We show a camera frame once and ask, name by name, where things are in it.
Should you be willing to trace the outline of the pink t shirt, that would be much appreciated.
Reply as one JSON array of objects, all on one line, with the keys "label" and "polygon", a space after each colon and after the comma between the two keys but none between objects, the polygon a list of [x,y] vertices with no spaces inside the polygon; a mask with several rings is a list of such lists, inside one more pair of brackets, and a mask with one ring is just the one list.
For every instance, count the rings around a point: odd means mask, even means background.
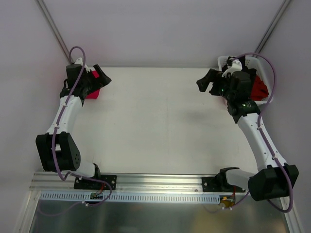
[{"label": "pink t shirt", "polygon": [[[99,74],[97,71],[92,71],[92,74],[94,75],[95,78],[98,78],[99,77]],[[86,99],[97,99],[99,97],[99,94],[100,94],[100,90],[96,90],[95,92],[89,94]]]}]

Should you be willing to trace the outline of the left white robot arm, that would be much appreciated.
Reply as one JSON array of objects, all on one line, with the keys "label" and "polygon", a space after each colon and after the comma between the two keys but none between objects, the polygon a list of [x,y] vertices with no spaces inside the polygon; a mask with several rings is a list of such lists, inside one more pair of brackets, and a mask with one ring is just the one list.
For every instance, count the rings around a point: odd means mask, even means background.
[{"label": "left white robot arm", "polygon": [[97,189],[102,183],[100,170],[95,163],[82,160],[71,136],[85,99],[111,82],[98,64],[93,68],[82,67],[78,62],[66,67],[67,78],[60,92],[57,114],[47,132],[39,134],[35,143],[44,171],[60,173],[63,178],[69,173],[85,177],[85,184]]}]

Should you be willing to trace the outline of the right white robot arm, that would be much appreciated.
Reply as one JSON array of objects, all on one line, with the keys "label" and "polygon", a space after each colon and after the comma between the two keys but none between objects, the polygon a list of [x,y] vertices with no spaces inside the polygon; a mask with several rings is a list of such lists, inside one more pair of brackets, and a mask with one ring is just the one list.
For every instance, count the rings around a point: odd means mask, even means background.
[{"label": "right white robot arm", "polygon": [[243,71],[224,74],[210,69],[197,82],[200,92],[221,96],[227,101],[227,110],[234,122],[244,133],[253,152],[258,171],[251,173],[238,167],[220,169],[214,177],[212,187],[229,192],[234,187],[249,191],[255,201],[289,197],[293,199],[293,187],[299,171],[296,165],[289,165],[280,155],[261,121],[260,109],[251,100],[251,75]]}]

